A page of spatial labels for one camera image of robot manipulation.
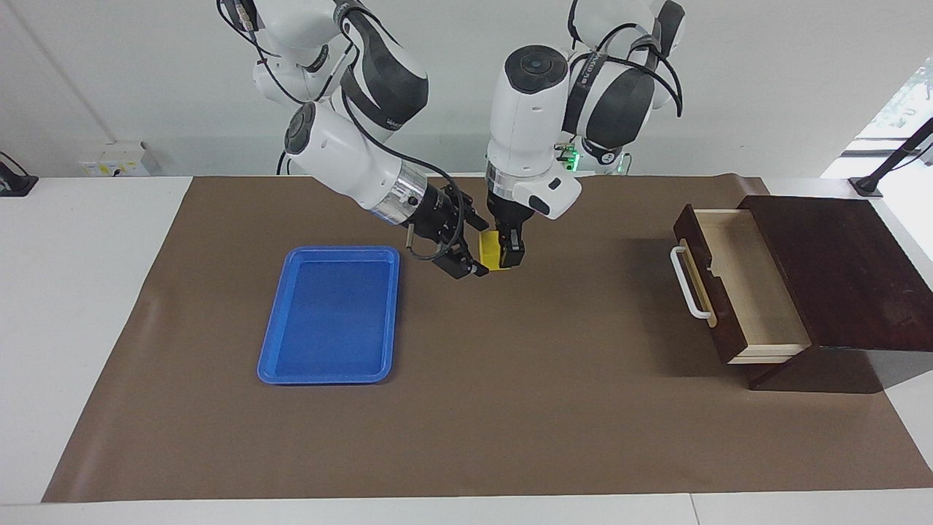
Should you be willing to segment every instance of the white handle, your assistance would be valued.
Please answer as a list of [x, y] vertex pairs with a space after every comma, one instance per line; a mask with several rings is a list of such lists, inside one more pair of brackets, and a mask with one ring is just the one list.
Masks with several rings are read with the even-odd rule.
[[675, 246], [671, 250], [671, 264], [674, 265], [674, 273], [677, 274], [677, 280], [680, 281], [680, 291], [684, 293], [684, 301], [687, 302], [687, 309], [690, 311], [690, 314], [697, 319], [710, 319], [713, 317], [711, 312], [704, 312], [693, 302], [693, 294], [690, 293], [690, 286], [687, 284], [687, 276], [684, 274], [684, 269], [680, 266], [680, 259], [677, 257], [678, 253], [684, 253], [687, 251], [687, 248], [682, 246]]

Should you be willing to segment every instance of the white table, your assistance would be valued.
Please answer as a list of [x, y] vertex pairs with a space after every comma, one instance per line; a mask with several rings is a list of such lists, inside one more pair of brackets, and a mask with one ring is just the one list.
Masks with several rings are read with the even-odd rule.
[[[38, 504], [189, 182], [46, 178], [25, 199], [0, 200], [0, 523], [857, 525], [933, 519], [933, 490]], [[775, 194], [854, 196], [839, 180], [766, 182]], [[895, 212], [874, 204], [933, 285], [933, 262]], [[926, 239], [921, 234], [933, 232], [915, 233]], [[888, 396], [927, 463], [933, 462], [933, 374], [898, 385]]]

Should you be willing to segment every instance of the brown table mat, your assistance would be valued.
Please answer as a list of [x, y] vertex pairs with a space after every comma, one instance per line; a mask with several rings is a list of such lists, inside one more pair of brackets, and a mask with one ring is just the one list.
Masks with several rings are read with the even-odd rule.
[[256, 363], [285, 255], [404, 231], [309, 178], [196, 178], [43, 501], [933, 486], [883, 393], [749, 391], [688, 314], [677, 215], [759, 180], [582, 182], [518, 269], [403, 253], [382, 384], [276, 388]]

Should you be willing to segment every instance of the yellow object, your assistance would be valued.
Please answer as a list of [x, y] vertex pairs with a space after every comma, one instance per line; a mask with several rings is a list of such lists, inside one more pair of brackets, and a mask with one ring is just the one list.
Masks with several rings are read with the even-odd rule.
[[499, 267], [499, 232], [496, 230], [480, 232], [480, 264], [490, 272], [508, 270]]

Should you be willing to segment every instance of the white robot link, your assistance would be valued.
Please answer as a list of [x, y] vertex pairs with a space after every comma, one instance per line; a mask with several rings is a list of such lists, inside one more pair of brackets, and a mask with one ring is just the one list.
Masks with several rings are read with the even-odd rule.
[[[578, 166], [613, 173], [652, 109], [673, 99], [680, 116], [680, 81], [667, 58], [683, 21], [683, 7], [672, 0], [654, 9], [640, 0], [574, 0], [567, 28], [587, 50], [567, 57], [525, 46], [506, 59], [486, 151], [501, 267], [521, 263], [525, 221], [536, 212], [557, 219], [574, 204]], [[659, 64], [676, 89], [658, 74]]]
[[[259, 91], [297, 108], [285, 133], [285, 154], [331, 190], [407, 228], [416, 258], [454, 278], [487, 274], [464, 239], [465, 224], [489, 227], [469, 195], [436, 166], [383, 144], [427, 104], [427, 73], [379, 19], [356, 0], [217, 0], [218, 11], [221, 3], [228, 24], [257, 48], [253, 78]], [[270, 50], [259, 45], [260, 30]], [[349, 46], [335, 57], [329, 43], [339, 35]], [[344, 64], [351, 50], [355, 57]], [[339, 87], [331, 87], [341, 69]], [[449, 184], [435, 188], [419, 166]], [[437, 250], [414, 253], [414, 235], [434, 241]]]

